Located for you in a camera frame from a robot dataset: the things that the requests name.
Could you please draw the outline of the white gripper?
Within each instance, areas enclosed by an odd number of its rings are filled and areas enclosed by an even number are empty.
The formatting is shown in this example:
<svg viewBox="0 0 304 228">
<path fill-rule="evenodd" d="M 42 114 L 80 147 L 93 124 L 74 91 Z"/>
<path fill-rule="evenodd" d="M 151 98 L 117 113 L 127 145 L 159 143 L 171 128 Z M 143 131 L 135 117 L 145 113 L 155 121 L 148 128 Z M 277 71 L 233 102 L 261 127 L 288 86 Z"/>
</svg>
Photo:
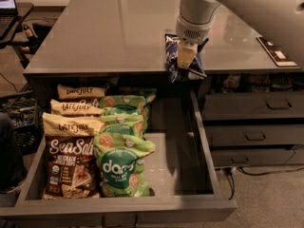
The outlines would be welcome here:
<svg viewBox="0 0 304 228">
<path fill-rule="evenodd" d="M 176 33 L 182 41 L 188 42 L 180 43 L 178 46 L 178 67 L 183 69 L 190 67 L 197 54 L 197 44 L 202 43 L 207 38 L 212 25 L 213 23 L 193 24 L 178 15 Z"/>
</svg>

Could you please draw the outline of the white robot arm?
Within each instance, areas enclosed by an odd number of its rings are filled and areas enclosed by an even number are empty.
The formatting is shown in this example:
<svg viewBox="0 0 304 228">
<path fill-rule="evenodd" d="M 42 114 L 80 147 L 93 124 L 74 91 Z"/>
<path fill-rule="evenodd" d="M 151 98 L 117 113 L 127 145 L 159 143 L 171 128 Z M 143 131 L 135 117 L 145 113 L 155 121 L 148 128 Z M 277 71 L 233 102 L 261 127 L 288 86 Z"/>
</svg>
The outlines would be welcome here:
<svg viewBox="0 0 304 228">
<path fill-rule="evenodd" d="M 201 43 L 221 5 L 281 46 L 300 67 L 304 65 L 304 0 L 180 0 L 176 24 L 180 39 Z"/>
</svg>

